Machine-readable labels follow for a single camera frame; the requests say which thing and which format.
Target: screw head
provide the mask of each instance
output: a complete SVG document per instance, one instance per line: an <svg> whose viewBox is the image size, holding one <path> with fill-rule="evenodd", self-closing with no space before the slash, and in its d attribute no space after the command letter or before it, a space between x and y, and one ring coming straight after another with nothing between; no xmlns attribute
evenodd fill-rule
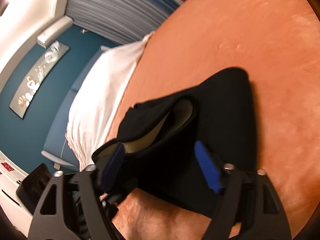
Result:
<svg viewBox="0 0 320 240"><path fill-rule="evenodd" d="M86 170L86 171L94 171L96 168L97 168L96 165L91 164L91 165L88 165L88 166L85 168L85 170Z"/></svg>
<svg viewBox="0 0 320 240"><path fill-rule="evenodd" d="M63 175L63 171L56 171L53 175L55 177L61 177Z"/></svg>
<svg viewBox="0 0 320 240"><path fill-rule="evenodd" d="M264 175L266 174L265 170L263 170L263 169L258 169L258 170L257 170L257 173L258 173L258 175L260 175L260 176L264 176Z"/></svg>
<svg viewBox="0 0 320 240"><path fill-rule="evenodd" d="M228 171L233 171L235 169L235 166L231 163L226 163L223 168Z"/></svg>

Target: teal wall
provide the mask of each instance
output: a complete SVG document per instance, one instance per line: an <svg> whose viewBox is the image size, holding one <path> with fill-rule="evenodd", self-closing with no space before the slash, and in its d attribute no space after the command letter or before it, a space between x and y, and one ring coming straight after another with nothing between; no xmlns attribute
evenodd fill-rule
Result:
<svg viewBox="0 0 320 240"><path fill-rule="evenodd" d="M51 172L54 171L53 163L41 155L53 119L73 82L100 46L115 46L97 34L82 34L80 30L82 28L73 26L58 38L70 50L45 78L23 120L9 108L9 104L27 72L45 51L44 48L35 45L30 50L0 94L0 150L27 173L41 163L45 163Z"/></svg>

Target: orange blanket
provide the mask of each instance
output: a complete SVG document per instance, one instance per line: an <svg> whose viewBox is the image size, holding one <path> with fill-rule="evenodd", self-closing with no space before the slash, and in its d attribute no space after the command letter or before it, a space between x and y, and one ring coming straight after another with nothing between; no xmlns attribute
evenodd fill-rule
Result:
<svg viewBox="0 0 320 240"><path fill-rule="evenodd" d="M149 41L107 140L130 106L197 85L228 66L249 73L258 166L271 178L295 236L320 200L320 23L306 0L188 0ZM199 239L209 219L191 213L135 190L114 223L126 239ZM176 224L166 224L166 216Z"/></svg>

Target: white sheet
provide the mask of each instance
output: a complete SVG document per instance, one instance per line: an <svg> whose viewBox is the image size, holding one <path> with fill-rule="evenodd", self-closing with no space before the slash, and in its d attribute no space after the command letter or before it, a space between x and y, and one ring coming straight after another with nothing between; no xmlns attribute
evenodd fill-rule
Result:
<svg viewBox="0 0 320 240"><path fill-rule="evenodd" d="M69 111L66 138L82 171L105 143L128 82L152 33L104 52L84 79Z"/></svg>

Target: white tag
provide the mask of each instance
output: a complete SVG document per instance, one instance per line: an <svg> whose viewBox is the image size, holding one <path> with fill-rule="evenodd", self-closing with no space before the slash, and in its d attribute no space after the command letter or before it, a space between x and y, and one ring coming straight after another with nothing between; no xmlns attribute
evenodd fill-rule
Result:
<svg viewBox="0 0 320 240"><path fill-rule="evenodd" d="M57 163L55 163L54 165L53 165L53 167L56 169L56 170L60 170L60 164L57 164Z"/></svg>

